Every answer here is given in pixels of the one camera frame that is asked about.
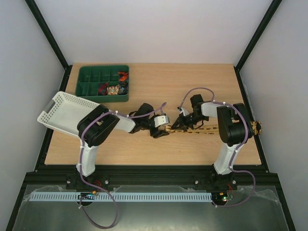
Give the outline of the yellow leopard print tie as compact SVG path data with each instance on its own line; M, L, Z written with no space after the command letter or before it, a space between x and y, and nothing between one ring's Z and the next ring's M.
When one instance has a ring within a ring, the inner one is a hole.
M253 129L254 135L261 134L262 125L260 121L251 121L251 126ZM186 130L172 130L171 125L167 125L165 130L168 133L209 134L209 135L219 134L218 124L213 124L213 125L201 124L193 128L187 127Z

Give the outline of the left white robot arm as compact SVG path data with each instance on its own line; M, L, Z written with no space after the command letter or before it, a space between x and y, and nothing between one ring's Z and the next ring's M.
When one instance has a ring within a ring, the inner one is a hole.
M150 104L143 103L137 111L127 115L111 111L102 104L98 105L77 125L81 143L79 162L76 166L79 173L84 177L94 173L98 147L114 129L130 134L149 130L153 138L167 135L166 131L160 129L161 126L169 124L169 117L163 112L165 105L166 103L163 103L155 110Z

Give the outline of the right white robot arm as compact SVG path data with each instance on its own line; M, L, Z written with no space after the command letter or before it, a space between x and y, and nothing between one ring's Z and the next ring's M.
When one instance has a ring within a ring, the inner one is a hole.
M214 163L216 173L210 176L210 184L219 189L227 182L225 175L233 171L234 161L240 149L254 134L251 121L243 103L206 102L201 94L193 95L190 102L192 113L189 114L179 106L179 117L171 129L194 130L198 129L196 125L199 122L208 121L211 117L218 120L218 133L223 144Z

